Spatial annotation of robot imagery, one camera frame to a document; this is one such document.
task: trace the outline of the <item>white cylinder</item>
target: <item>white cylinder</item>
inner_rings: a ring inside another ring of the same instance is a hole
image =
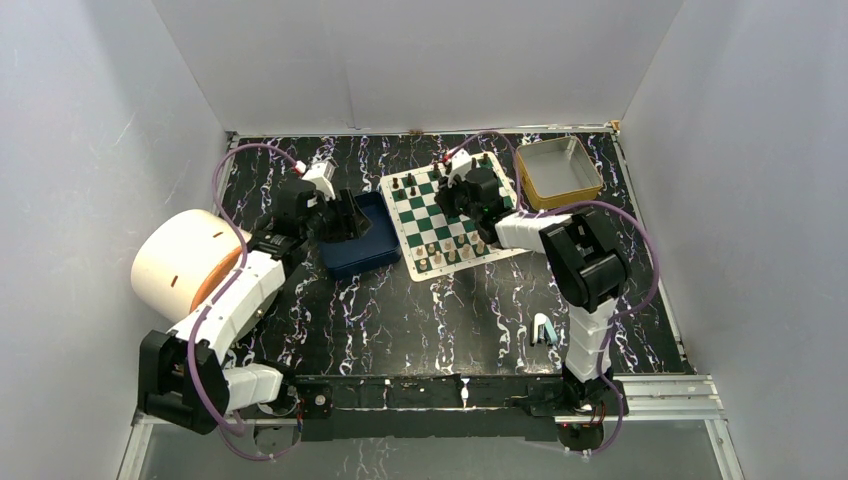
[[[245,240],[250,234],[242,231]],[[227,223],[205,210],[179,213],[144,242],[132,266],[132,287],[145,303],[176,323],[233,269],[241,245]]]

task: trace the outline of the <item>wall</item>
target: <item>wall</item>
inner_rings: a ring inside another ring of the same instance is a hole
[[[227,130],[621,118],[682,0],[154,0]]]
[[[689,0],[622,123],[750,479],[848,477],[848,4]]]
[[[3,478],[114,478],[144,239],[211,204],[223,129],[149,0],[0,5]]]

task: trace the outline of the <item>marble tabletop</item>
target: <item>marble tabletop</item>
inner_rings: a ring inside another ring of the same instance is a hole
[[[511,134],[536,142],[565,134]],[[633,212],[630,194],[608,132],[575,134],[604,178],[598,199]],[[278,146],[304,162],[332,158],[336,188],[376,189],[380,177],[432,163],[465,135],[388,135],[241,138],[239,144]],[[506,143],[482,138],[471,153],[495,152],[511,177]],[[267,151],[236,156],[224,207],[251,230],[273,209],[275,192],[292,173]],[[609,221],[632,262],[633,276],[619,308],[638,303],[652,270],[642,239],[615,217]],[[561,368],[568,349],[568,314],[543,255],[526,253],[449,276],[412,282],[397,264],[334,281],[311,245],[303,266],[286,282],[263,322],[234,348],[231,362],[269,358],[307,375],[522,375]],[[529,344],[533,316],[547,314],[559,335],[552,348]],[[617,372],[688,373],[662,300],[614,327],[611,346]]]

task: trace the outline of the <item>chessboard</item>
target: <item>chessboard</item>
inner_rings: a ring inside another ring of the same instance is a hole
[[[491,168],[498,177],[507,206],[516,204],[497,157],[492,152],[472,155],[477,168]],[[444,165],[439,165],[443,175]],[[380,191],[400,240],[403,257],[413,281],[420,282],[458,272],[483,263],[524,253],[527,250],[499,249],[480,240],[468,217],[446,218],[436,205],[439,173],[426,166],[398,172],[380,179]]]

